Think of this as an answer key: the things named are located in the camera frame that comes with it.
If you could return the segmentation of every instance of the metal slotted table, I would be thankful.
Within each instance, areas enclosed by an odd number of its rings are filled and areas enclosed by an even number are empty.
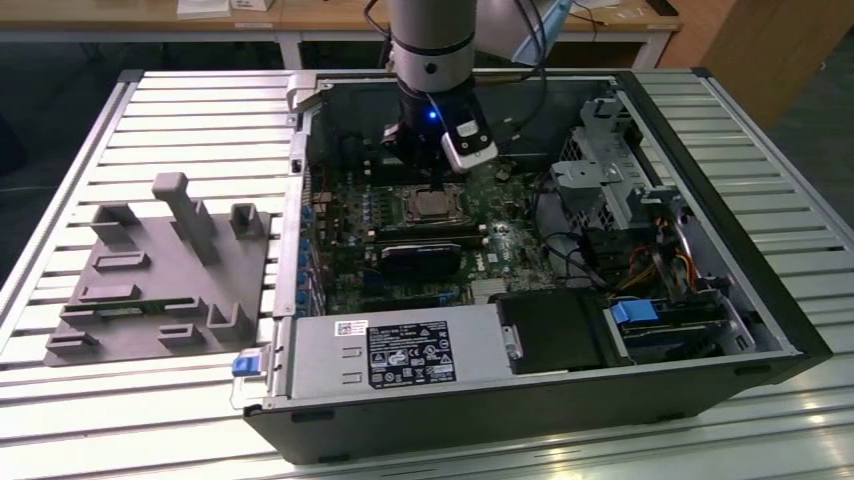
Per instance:
[[[0,477],[764,478],[850,475],[854,463],[851,230],[722,91],[688,71],[639,80],[835,352],[789,382],[696,418],[293,467],[232,408],[233,354],[51,369],[44,345],[96,236],[99,203],[153,201],[157,172],[183,171],[211,213],[253,202],[276,215],[300,195],[291,153],[292,72],[145,73],[120,81],[0,293]],[[667,182],[655,152],[647,154]],[[272,335],[273,218],[259,342]]]

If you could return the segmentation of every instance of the power supply label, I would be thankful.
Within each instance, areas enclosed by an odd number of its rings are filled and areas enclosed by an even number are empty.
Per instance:
[[[456,381],[447,322],[368,327],[367,337],[375,389]]]

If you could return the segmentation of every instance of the floor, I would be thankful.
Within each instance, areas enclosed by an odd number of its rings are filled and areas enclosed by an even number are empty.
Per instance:
[[[340,62],[335,48],[309,47],[313,67]],[[374,51],[348,66],[372,65]],[[0,115],[17,133],[28,161],[0,176],[0,282],[29,239],[68,165],[124,69],[280,68],[272,44],[0,44]],[[854,34],[827,59],[802,95],[768,132],[771,139],[854,224]],[[4,162],[0,152],[0,167]]]

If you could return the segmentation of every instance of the circuit board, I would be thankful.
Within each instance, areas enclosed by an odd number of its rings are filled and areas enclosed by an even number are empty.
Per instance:
[[[327,313],[467,305],[472,282],[500,279],[506,291],[552,287],[555,272],[540,253],[530,207],[534,174],[510,174],[511,167],[490,163],[472,169],[443,195],[426,184],[376,185],[362,172],[327,179],[319,254]],[[454,228],[447,242],[434,235]],[[436,278],[390,279],[378,267],[386,247],[410,243],[460,244],[459,269]]]

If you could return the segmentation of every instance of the blue latch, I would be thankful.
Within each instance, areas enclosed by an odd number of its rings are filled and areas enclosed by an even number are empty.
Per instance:
[[[616,323],[651,322],[658,320],[658,312],[650,300],[623,300],[611,307]]]
[[[235,377],[251,377],[261,374],[261,356],[252,355],[248,357],[237,357],[231,362],[231,375]]]

